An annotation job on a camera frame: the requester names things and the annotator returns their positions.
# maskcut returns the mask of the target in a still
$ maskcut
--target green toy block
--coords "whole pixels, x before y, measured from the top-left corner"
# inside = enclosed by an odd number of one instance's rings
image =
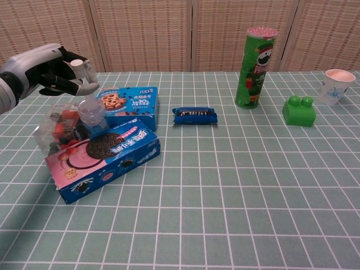
[[[316,113],[313,108],[312,97],[291,96],[282,108],[282,114],[287,125],[311,127],[314,124]]]

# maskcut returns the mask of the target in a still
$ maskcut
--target clear plastic package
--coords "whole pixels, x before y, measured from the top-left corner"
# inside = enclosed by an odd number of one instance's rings
[[[45,156],[85,140],[89,135],[80,120],[77,103],[53,105],[33,133]]]

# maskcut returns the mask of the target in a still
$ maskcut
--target oreo box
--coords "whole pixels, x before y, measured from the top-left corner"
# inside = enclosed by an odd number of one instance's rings
[[[105,105],[110,127],[138,118],[156,131],[159,107],[157,87],[108,87],[103,88],[98,97]]]
[[[45,158],[67,204],[160,154],[157,136],[133,119]]]

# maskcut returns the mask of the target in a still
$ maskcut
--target oreo cookie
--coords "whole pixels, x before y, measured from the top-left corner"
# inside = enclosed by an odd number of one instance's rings
[[[116,133],[105,133],[92,139],[86,147],[86,152],[93,159],[108,159],[116,156],[117,153],[111,152],[111,148],[124,142]]]

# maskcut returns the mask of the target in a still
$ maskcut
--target table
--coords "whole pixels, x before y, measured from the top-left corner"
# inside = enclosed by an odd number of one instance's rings
[[[360,73],[354,72],[357,78]],[[237,73],[101,73],[102,87],[159,86],[161,156],[65,205],[31,133],[33,93],[0,118],[0,269],[360,269],[360,84],[316,125],[287,127],[285,99],[323,72],[268,73],[261,105],[236,107]],[[173,126],[211,106],[217,126]]]

